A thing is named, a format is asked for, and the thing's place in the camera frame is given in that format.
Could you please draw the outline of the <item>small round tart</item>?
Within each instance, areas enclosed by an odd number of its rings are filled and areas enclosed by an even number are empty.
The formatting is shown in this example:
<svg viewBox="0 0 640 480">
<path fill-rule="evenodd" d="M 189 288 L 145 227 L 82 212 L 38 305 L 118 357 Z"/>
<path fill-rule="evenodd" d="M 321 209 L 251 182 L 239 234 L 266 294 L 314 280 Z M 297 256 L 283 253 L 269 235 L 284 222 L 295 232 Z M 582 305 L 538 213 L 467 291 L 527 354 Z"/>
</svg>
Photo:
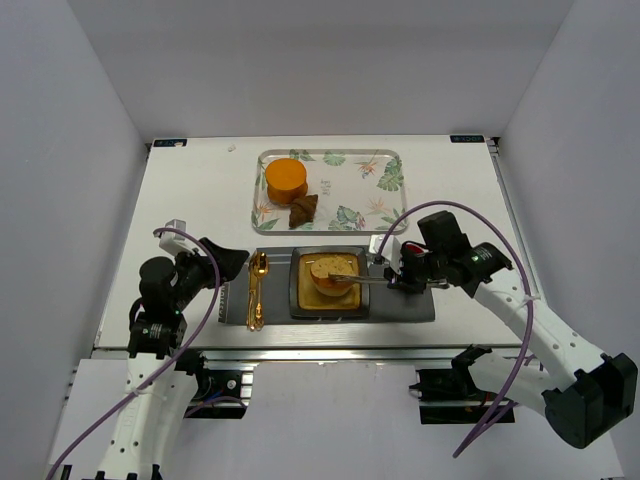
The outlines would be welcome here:
<svg viewBox="0 0 640 480">
<path fill-rule="evenodd" d="M 329 297 L 342 297 L 353 287 L 352 282 L 339 282 L 331 278 L 313 278 L 313 283 L 321 294 Z"/>
</svg>

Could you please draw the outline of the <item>seeded bread slice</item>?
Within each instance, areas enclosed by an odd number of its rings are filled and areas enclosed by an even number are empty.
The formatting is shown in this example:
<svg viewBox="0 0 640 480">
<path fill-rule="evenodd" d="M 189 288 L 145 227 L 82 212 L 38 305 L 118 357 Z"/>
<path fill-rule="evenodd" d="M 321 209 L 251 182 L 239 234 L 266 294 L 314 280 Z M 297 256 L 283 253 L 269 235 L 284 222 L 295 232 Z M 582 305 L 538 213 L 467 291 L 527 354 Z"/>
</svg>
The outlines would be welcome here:
<svg viewBox="0 0 640 480">
<path fill-rule="evenodd" d="M 310 275 L 317 285 L 329 286 L 336 283 L 335 275 L 353 275 L 354 270 L 349 260 L 342 256 L 321 256 L 310 267 Z"/>
</svg>

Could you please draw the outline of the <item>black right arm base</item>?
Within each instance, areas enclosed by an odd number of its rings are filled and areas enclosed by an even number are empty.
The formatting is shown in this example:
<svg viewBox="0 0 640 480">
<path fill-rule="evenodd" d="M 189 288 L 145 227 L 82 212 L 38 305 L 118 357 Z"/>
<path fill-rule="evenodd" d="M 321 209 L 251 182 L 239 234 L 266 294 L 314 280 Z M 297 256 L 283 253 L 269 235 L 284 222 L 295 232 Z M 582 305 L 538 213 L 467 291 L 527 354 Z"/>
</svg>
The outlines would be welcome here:
<svg viewBox="0 0 640 480">
<path fill-rule="evenodd" d="M 469 373 L 469 367 L 482 355 L 491 353 L 484 346 L 470 346 L 451 360 L 446 368 L 425 368 L 416 371 L 417 381 L 408 387 L 409 394 L 419 401 L 422 425 L 472 425 L 494 405 L 492 418 L 499 423 L 514 423 L 512 411 L 498 415 L 508 405 L 508 399 L 495 401 L 497 392 L 480 390 Z"/>
</svg>

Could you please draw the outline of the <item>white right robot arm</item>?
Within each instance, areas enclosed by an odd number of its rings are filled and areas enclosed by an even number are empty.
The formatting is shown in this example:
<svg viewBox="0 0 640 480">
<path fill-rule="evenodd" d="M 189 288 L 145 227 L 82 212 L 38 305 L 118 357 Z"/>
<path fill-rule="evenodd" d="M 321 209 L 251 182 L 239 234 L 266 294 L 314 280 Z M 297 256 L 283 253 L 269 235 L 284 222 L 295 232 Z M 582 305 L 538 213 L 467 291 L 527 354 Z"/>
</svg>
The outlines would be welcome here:
<svg viewBox="0 0 640 480">
<path fill-rule="evenodd" d="M 580 336 L 531 292 L 514 256 L 487 242 L 472 245 L 453 213 L 431 214 L 418 226 L 421 244 L 399 244 L 391 232 L 370 239 L 370 253 L 388 264 L 389 285 L 410 292 L 459 287 L 521 341 L 515 360 L 482 346 L 456 356 L 452 369 L 464 392 L 495 392 L 537 412 L 577 449 L 633 413 L 639 370 L 629 356 L 611 356 Z"/>
</svg>

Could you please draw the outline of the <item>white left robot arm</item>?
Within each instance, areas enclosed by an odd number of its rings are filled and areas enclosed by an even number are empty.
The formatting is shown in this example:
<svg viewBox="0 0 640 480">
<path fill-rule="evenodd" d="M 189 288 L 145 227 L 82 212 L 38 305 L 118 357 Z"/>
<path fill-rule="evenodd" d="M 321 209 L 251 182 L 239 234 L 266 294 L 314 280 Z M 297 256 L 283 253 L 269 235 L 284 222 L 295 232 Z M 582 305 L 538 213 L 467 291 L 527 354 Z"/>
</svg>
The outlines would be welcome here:
<svg viewBox="0 0 640 480">
<path fill-rule="evenodd" d="M 184 311 L 204 289 L 235 279 L 246 250 L 203 237 L 199 250 L 171 246 L 139 269 L 139 298 L 130 311 L 125 405 L 117 412 L 98 479 L 160 479 L 180 424 L 202 380 L 204 360 L 182 347 Z"/>
</svg>

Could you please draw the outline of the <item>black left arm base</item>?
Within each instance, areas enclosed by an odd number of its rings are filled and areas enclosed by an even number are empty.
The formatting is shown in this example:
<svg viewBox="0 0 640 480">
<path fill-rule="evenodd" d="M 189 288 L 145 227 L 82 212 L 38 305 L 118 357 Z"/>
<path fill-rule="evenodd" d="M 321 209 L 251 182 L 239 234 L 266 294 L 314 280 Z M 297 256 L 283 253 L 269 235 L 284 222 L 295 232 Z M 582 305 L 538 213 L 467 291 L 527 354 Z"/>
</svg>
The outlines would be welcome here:
<svg viewBox="0 0 640 480">
<path fill-rule="evenodd" d="M 185 411 L 187 419 L 240 420 L 248 409 L 255 363 L 225 357 L 220 352 L 200 354 L 198 389 Z"/>
</svg>

